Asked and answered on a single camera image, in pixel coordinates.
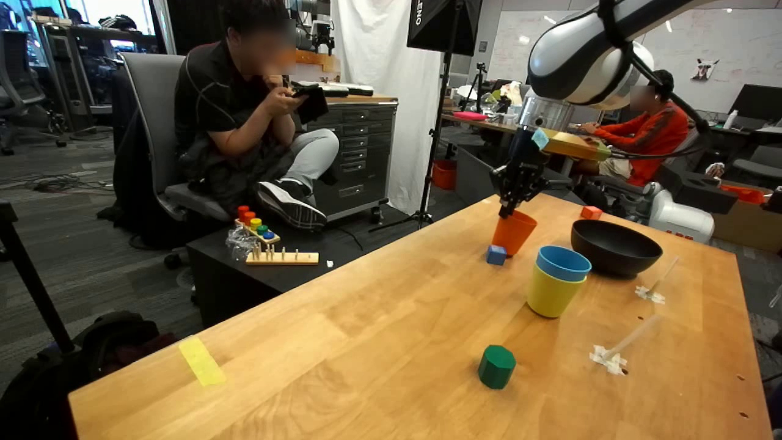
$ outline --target light stand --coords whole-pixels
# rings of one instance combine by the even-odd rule
[[[472,97],[472,91],[475,91],[475,94],[477,94],[477,99],[475,99],[475,109],[477,111],[485,111],[485,107],[481,107],[481,91],[485,91],[485,75],[487,75],[487,65],[485,64],[479,64],[477,65],[479,70],[475,74],[475,78],[472,78],[472,86],[469,86],[469,93],[466,93],[466,97],[461,99],[461,109],[466,109],[466,104],[469,104],[469,97]]]
[[[435,118],[435,130],[431,130],[432,144],[431,144],[431,159],[425,163],[422,192],[420,192],[419,210],[414,215],[408,215],[408,218],[397,220],[397,221],[384,221],[384,224],[370,228],[370,231],[387,229],[387,228],[394,228],[394,224],[403,224],[408,220],[416,220],[416,221],[432,221],[435,220],[432,212],[431,212],[431,184],[432,184],[431,173],[432,173],[432,163],[435,163],[435,154],[438,154],[438,144],[439,144],[442,104],[448,99],[448,78],[449,78],[449,64],[452,64],[452,56],[454,56],[454,42],[457,42],[461,6],[464,6],[464,0],[457,0],[454,21],[449,27],[449,44],[448,44],[448,50],[442,56],[438,118]]]

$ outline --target window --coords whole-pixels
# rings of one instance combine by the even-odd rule
[[[92,27],[99,27],[102,16],[127,15],[141,33],[154,33],[149,0],[68,0],[68,6],[79,9],[83,21]]]

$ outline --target white sneaker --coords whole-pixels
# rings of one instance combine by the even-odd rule
[[[316,206],[293,198],[289,191],[271,180],[259,180],[256,195],[262,206],[278,212],[283,221],[296,229],[318,231],[327,221],[326,212],[321,212]]]

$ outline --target dark hair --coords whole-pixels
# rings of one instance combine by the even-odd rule
[[[651,81],[651,86],[645,86],[645,93],[651,94],[659,94],[662,99],[667,99],[674,93],[674,75],[666,69],[656,70],[656,81]]]
[[[237,15],[289,15],[285,0],[222,0],[222,27],[234,27]]]

